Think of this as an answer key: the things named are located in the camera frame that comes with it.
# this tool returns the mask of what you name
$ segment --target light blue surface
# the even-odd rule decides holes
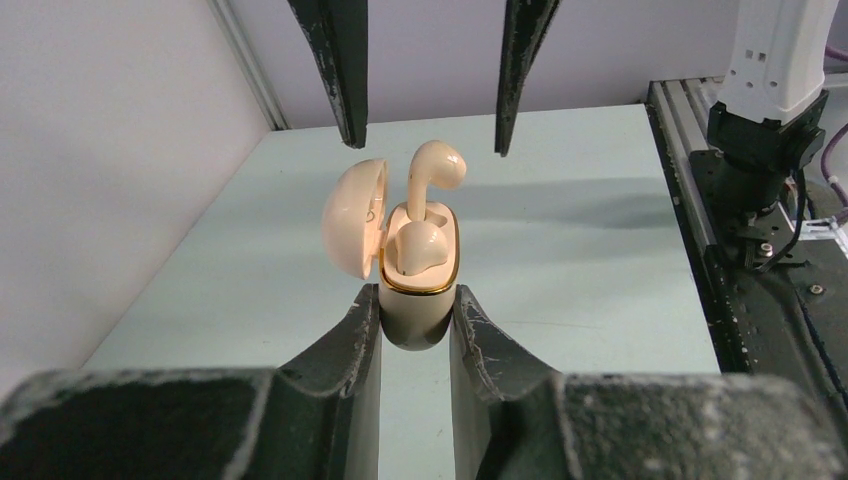
[[[389,160],[389,208],[415,149],[456,147],[468,174],[430,198],[454,209],[460,282],[492,320],[566,372],[717,372],[642,106],[522,114],[508,158],[493,116],[269,134],[86,368],[285,363],[347,312],[362,282],[324,256],[341,173]],[[370,281],[376,281],[372,274]],[[380,476],[453,478],[448,346],[383,344]]]

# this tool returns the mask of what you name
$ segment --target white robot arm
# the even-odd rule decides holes
[[[767,214],[824,143],[824,51],[838,0],[741,0],[707,139],[724,152],[713,203]]]
[[[742,0],[718,100],[756,123],[788,123],[819,96],[839,0]]]

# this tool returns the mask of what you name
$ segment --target charging case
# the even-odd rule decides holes
[[[397,268],[398,230],[410,222],[406,203],[386,217],[385,159],[347,169],[336,183],[321,219],[324,249],[340,270],[363,280],[376,260],[380,270],[380,322],[386,338],[405,350],[425,350],[445,335],[459,272],[459,225],[446,205],[427,202],[424,220],[436,225],[448,244],[447,261],[417,275]]]

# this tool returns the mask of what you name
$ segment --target open case lid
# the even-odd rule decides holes
[[[330,261],[340,270],[366,279],[380,249],[386,214],[386,160],[374,158],[350,167],[324,205],[321,236]]]

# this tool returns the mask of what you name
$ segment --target wireless earbud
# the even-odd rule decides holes
[[[412,158],[408,201],[388,215],[381,158],[345,171],[324,205],[321,230],[330,260],[362,279],[377,260],[380,324],[402,349],[426,350],[447,332],[459,273],[459,223],[447,205],[427,201],[427,186],[454,189],[464,178],[462,156],[433,140]]]
[[[423,221],[426,214],[427,186],[453,190],[465,178],[465,160],[450,145],[431,140],[415,151],[409,165],[407,214],[413,222]]]
[[[448,241],[433,223],[409,222],[400,227],[395,242],[397,269],[401,275],[418,275],[448,261]]]

